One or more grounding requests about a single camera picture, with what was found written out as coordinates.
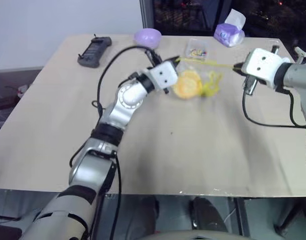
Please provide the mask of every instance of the table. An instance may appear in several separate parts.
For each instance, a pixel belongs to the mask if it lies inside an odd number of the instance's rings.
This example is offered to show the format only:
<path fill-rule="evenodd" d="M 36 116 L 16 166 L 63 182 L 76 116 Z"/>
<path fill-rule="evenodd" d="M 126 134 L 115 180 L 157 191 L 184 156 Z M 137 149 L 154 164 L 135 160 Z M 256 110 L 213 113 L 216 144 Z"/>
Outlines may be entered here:
<path fill-rule="evenodd" d="M 0 188 L 58 192 L 68 186 L 68 162 L 97 122 L 99 75 L 131 35 L 113 41 L 97 69 L 82 67 L 77 54 L 91 35 L 67 38 L 49 60 L 0 130 Z M 188 36 L 163 36 L 162 58 L 184 53 Z M 209 59 L 234 64 L 253 48 L 289 57 L 280 40 L 245 38 L 226 48 L 212 37 Z M 107 106 L 118 83 L 149 66 L 140 50 L 122 55 L 104 78 L 101 102 Z M 267 128 L 248 122 L 242 113 L 244 78 L 221 69 L 220 92 L 212 98 L 180 100 L 172 93 L 150 94 L 134 114 L 120 144 L 123 193 L 246 197 L 306 196 L 306 130 Z M 304 123 L 298 94 L 294 118 Z M 247 98 L 247 111 L 265 123 L 290 124 L 289 99 L 265 86 Z M 117 181 L 112 193 L 117 192 Z"/>

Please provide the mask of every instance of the black remote control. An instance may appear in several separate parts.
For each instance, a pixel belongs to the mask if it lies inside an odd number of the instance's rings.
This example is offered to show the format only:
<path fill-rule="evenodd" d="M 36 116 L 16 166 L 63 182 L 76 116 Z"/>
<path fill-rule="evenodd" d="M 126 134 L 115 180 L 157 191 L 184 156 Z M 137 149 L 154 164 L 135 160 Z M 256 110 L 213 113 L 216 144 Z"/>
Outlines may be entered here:
<path fill-rule="evenodd" d="M 94 36 L 84 53 L 82 55 L 78 54 L 77 62 L 84 67 L 97 68 L 99 66 L 99 59 L 106 48 L 112 44 L 112 40 L 108 36 Z"/>

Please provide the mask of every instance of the purple tissue box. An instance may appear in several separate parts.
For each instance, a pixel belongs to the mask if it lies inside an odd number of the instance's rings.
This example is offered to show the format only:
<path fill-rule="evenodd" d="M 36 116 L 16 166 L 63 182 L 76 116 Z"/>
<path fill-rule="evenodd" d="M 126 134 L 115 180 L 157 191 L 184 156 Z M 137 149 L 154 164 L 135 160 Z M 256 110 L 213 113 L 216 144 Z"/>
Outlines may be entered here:
<path fill-rule="evenodd" d="M 216 27 L 214 38 L 227 47 L 232 47 L 240 44 L 245 37 L 243 30 L 232 24 L 223 23 Z"/>

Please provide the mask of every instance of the purple cup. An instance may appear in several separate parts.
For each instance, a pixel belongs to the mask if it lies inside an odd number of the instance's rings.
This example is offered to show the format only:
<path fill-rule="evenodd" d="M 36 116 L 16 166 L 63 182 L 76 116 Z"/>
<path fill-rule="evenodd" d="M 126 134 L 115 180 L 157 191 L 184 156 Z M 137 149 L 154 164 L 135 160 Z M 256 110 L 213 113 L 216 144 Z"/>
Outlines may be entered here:
<path fill-rule="evenodd" d="M 143 45 L 152 49 L 158 47 L 159 42 L 161 41 L 162 34 L 160 31 L 153 29 L 153 28 L 144 28 L 139 30 L 134 35 L 134 41 L 139 44 Z"/>

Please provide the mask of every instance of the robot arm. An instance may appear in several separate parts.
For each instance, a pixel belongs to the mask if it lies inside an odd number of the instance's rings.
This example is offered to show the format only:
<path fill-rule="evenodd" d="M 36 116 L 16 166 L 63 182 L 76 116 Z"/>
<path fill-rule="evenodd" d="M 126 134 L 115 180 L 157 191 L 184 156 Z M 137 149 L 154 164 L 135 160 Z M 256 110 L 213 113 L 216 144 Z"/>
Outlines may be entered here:
<path fill-rule="evenodd" d="M 144 69 L 118 88 L 69 174 L 69 187 L 52 199 L 25 231 L 22 240 L 83 240 L 89 236 L 96 206 L 114 179 L 118 145 L 133 113 L 150 92 L 177 82 L 171 61 Z"/>
<path fill-rule="evenodd" d="M 299 48 L 299 63 L 305 54 Z M 275 91 L 282 92 L 283 87 L 294 88 L 301 98 L 301 109 L 306 121 L 306 64 L 290 63 L 287 58 L 256 48 L 247 56 L 241 71 L 265 82 Z"/>

